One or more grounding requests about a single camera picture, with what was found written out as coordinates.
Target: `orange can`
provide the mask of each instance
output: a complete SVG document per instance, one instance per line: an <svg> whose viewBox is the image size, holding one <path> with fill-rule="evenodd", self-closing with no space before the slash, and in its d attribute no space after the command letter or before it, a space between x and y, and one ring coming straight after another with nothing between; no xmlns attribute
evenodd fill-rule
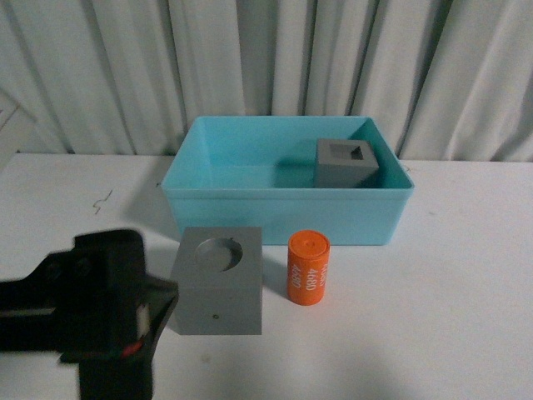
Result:
<svg viewBox="0 0 533 400"><path fill-rule="evenodd" d="M292 302L311 306L322 300L329 257L330 241L322 233L305 230L291 236L286 286Z"/></svg>

